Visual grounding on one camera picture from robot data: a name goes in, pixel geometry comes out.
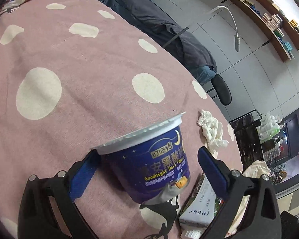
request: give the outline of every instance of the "pink tablecloth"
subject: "pink tablecloth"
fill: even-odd
[[[186,111],[181,124],[191,181],[166,203],[167,216],[140,209],[108,167],[76,204],[102,239],[140,239],[170,222],[201,172],[199,110],[223,123],[218,158],[242,170],[227,121],[168,52],[97,0],[32,0],[0,19],[0,219],[16,236],[31,174],[52,177],[89,148]],[[178,238],[174,224],[169,238]]]

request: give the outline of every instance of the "wall shelf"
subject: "wall shelf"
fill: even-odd
[[[273,5],[270,1],[268,0],[256,0],[259,2],[271,15],[278,14],[283,23],[282,23],[282,28],[286,32],[286,34],[289,36],[293,44],[295,45],[296,49],[299,50],[299,34],[298,32],[291,26],[289,23],[288,19],[281,14]]]
[[[238,6],[252,21],[254,21],[257,26],[262,30],[262,32],[269,39],[275,50],[277,51],[279,57],[283,62],[291,59],[289,53],[285,50],[283,45],[280,43],[277,36],[273,33],[273,31],[265,24],[265,22],[261,19],[261,17],[256,14],[253,9],[251,9],[243,0],[230,0],[236,6]]]

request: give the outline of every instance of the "crumpled paper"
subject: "crumpled paper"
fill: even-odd
[[[249,166],[244,172],[243,176],[251,177],[251,178],[260,178],[261,175],[267,174],[270,175],[270,169],[266,165],[265,162],[261,162],[259,160],[254,161],[251,166]],[[250,196],[243,196],[243,199],[241,200],[240,206],[238,208],[237,214],[231,224],[231,227],[228,230],[228,234],[234,234],[237,231],[237,227],[242,221],[246,207],[249,201]]]
[[[220,148],[226,148],[229,144],[222,139],[222,123],[214,118],[209,111],[201,110],[197,124],[203,130],[203,136],[207,140],[207,147],[210,153],[217,159]]]

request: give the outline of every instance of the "dark gray blanket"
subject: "dark gray blanket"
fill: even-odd
[[[182,28],[150,0],[100,0],[126,21],[163,46]],[[204,84],[215,76],[211,53],[189,32],[184,32],[165,49]]]

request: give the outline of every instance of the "chair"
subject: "chair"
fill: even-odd
[[[212,90],[215,90],[217,93],[217,95],[213,96],[212,99],[218,97],[221,104],[224,106],[231,104],[230,90],[224,79],[219,74],[216,74],[215,77],[211,79],[211,84],[213,85],[213,88],[208,90],[207,93]]]

